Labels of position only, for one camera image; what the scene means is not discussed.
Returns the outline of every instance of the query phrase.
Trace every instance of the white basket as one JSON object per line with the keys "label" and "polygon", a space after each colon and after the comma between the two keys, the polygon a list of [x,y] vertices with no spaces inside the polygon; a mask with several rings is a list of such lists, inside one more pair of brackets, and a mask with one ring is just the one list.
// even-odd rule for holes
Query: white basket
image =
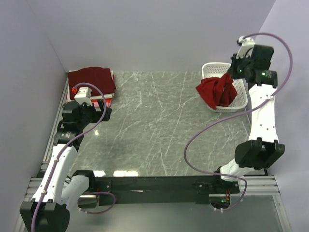
{"label": "white basket", "polygon": [[[212,62],[206,63],[202,67],[202,75],[203,79],[210,78],[210,77],[222,77],[223,74],[227,72],[231,64],[229,63],[219,63],[219,62]],[[237,96],[233,100],[228,107],[217,106],[217,109],[214,110],[210,108],[208,105],[207,107],[214,112],[218,113],[232,113],[236,112],[239,109],[244,108],[248,103],[248,98],[246,94],[245,85],[243,84],[242,79],[234,80],[233,86],[237,91]]]}

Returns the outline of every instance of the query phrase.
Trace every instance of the white wall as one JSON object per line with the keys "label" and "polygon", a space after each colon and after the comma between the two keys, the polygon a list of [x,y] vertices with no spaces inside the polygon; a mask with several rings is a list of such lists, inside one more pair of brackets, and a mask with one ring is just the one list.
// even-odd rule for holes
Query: white wall
{"label": "white wall", "polygon": [[[294,58],[291,79],[276,97],[276,126],[285,154],[270,168],[281,191],[282,200],[294,232],[309,228],[309,2],[277,0],[261,32],[281,36]],[[260,44],[273,45],[271,70],[285,78],[289,59],[284,47],[273,39],[258,37]]]}
{"label": "white wall", "polygon": [[15,227],[65,83],[64,70],[25,0],[0,7],[0,225]]}
{"label": "white wall", "polygon": [[230,62],[275,0],[27,1],[67,71],[200,71]]}

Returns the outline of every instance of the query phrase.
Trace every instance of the folded red towel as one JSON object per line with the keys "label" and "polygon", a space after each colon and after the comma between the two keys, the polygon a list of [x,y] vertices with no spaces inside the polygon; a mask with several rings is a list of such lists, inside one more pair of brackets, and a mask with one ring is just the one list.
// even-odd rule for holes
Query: folded red towel
{"label": "folded red towel", "polygon": [[[72,89],[76,84],[87,82],[98,87],[103,94],[114,93],[116,86],[112,80],[111,70],[101,67],[88,67],[68,73],[69,89]],[[99,96],[100,94],[94,88],[91,88],[91,96]],[[76,93],[70,93],[70,99],[74,99]]]}
{"label": "folded red towel", "polygon": [[216,110],[217,105],[227,107],[237,96],[237,91],[232,83],[231,75],[226,73],[221,78],[203,79],[196,89],[206,104]]}

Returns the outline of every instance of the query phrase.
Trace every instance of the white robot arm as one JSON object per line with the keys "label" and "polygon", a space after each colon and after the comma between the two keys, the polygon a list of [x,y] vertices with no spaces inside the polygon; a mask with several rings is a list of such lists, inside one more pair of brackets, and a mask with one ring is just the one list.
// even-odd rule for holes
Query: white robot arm
{"label": "white robot arm", "polygon": [[[239,144],[235,158],[220,168],[220,173],[244,176],[271,166],[284,153],[284,145],[279,144],[276,133],[275,97],[271,96],[277,89],[277,73],[268,70],[273,48],[256,45],[252,38],[240,37],[238,44],[241,47],[233,55],[228,72],[233,79],[244,78],[248,83],[252,109],[269,99],[264,106],[252,112],[248,141]],[[221,179],[235,181],[228,176],[221,176]]]}
{"label": "white robot arm", "polygon": [[[96,123],[101,120],[104,104],[98,101],[101,111],[97,111],[91,100],[91,89],[81,87],[75,95],[75,100],[65,103],[62,106],[62,117],[57,133],[54,136],[54,147],[51,155],[51,161],[47,167],[43,180],[38,187],[36,193],[32,197],[31,202],[23,202],[20,208],[21,216],[25,222],[26,228],[30,231],[34,210],[37,207],[42,194],[43,200],[39,205],[38,214],[36,216],[36,232],[66,230],[70,211],[77,204],[80,196],[85,192],[96,192],[96,180],[93,171],[78,170],[72,175],[70,183],[64,188],[64,182],[70,171],[76,157],[79,146],[84,136],[81,136],[83,129],[89,123]],[[108,121],[111,116],[112,109],[106,108],[102,121]],[[66,147],[66,144],[79,135],[57,159],[60,151]],[[45,190],[46,183],[49,182],[48,188]]]}

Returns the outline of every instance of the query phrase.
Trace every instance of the gray marble table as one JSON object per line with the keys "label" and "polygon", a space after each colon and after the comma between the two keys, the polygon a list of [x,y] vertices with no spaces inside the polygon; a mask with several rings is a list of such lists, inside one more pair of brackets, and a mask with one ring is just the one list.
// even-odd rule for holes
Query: gray marble table
{"label": "gray marble table", "polygon": [[[185,144],[206,125],[230,115],[206,107],[195,89],[201,72],[116,72],[115,77],[111,119],[84,137],[70,173],[90,169],[97,176],[199,174],[184,162]],[[200,169],[215,171],[233,159],[249,132],[247,116],[218,124],[191,143],[188,158]]]}

